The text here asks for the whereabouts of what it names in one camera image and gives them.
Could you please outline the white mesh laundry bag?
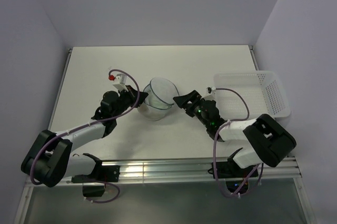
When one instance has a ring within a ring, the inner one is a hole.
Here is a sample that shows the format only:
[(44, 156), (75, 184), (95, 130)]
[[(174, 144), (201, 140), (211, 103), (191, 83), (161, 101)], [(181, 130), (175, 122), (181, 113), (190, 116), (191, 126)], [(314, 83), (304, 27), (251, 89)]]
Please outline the white mesh laundry bag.
[(175, 104), (173, 98), (179, 95), (176, 85), (162, 77), (152, 78), (143, 92), (148, 96), (137, 110), (151, 121), (163, 119)]

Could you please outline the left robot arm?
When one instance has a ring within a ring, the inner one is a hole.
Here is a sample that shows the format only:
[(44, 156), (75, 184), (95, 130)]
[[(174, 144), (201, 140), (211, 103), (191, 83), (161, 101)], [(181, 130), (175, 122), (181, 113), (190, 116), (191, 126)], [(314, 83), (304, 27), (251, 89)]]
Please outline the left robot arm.
[(148, 93), (131, 86), (104, 93), (89, 123), (63, 132), (40, 132), (21, 164), (21, 171), (31, 177), (33, 184), (50, 188), (66, 177), (99, 180), (103, 175), (102, 160), (89, 153), (73, 157), (72, 151), (108, 136), (117, 126), (116, 119), (127, 109), (139, 107), (147, 97)]

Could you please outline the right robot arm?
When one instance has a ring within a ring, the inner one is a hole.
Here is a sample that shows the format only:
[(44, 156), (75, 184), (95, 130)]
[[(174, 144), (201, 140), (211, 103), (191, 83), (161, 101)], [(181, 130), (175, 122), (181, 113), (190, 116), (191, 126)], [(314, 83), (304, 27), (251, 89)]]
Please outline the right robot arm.
[(233, 177), (258, 164), (275, 168), (297, 146), (295, 138), (268, 114), (256, 119), (250, 119), (249, 115), (243, 119), (223, 119), (216, 105), (216, 91), (217, 88), (210, 87), (208, 94), (201, 96), (193, 90), (173, 100), (188, 116), (196, 117), (205, 126), (215, 143), (231, 140), (249, 143), (249, 147), (237, 149), (226, 161)]

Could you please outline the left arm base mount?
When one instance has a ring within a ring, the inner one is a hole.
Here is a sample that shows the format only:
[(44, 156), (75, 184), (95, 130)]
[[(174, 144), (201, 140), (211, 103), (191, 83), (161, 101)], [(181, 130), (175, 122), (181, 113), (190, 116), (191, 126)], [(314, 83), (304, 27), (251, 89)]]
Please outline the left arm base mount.
[[(83, 155), (73, 155), (70, 161), (79, 161), (80, 164), (76, 164), (75, 171), (79, 171), (80, 168), (86, 169), (94, 164), (89, 174), (76, 174), (71, 176), (71, 183), (89, 183), (96, 182), (101, 183), (100, 186), (85, 186), (82, 185), (82, 194), (86, 200), (90, 200), (92, 203), (108, 203), (118, 198), (120, 195), (120, 188), (113, 184), (118, 182), (120, 176), (120, 165), (104, 165), (103, 161), (94, 155), (84, 153)], [(116, 195), (110, 200), (97, 200), (106, 192), (108, 187), (113, 187), (117, 190)]]

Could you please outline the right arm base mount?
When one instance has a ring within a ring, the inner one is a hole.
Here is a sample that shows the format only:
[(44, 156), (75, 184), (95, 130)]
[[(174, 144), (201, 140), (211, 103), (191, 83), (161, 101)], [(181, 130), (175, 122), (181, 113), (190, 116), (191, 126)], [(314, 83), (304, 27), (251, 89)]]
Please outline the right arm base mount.
[[(248, 168), (241, 169), (236, 163), (232, 162), (217, 162), (217, 175), (219, 179), (233, 179), (233, 178), (240, 178), (239, 180), (229, 181), (226, 182), (227, 189), (230, 193), (234, 193), (235, 190), (240, 186), (242, 181), (247, 177), (247, 175), (253, 170), (255, 166), (249, 166)], [(215, 175), (213, 174), (213, 164), (211, 164), (211, 168), (207, 171), (209, 174), (213, 176), (215, 179)], [(259, 173), (256, 169), (250, 178), (258, 177)], [(247, 180), (244, 186), (240, 189), (239, 193), (247, 193), (249, 190), (249, 181)]]

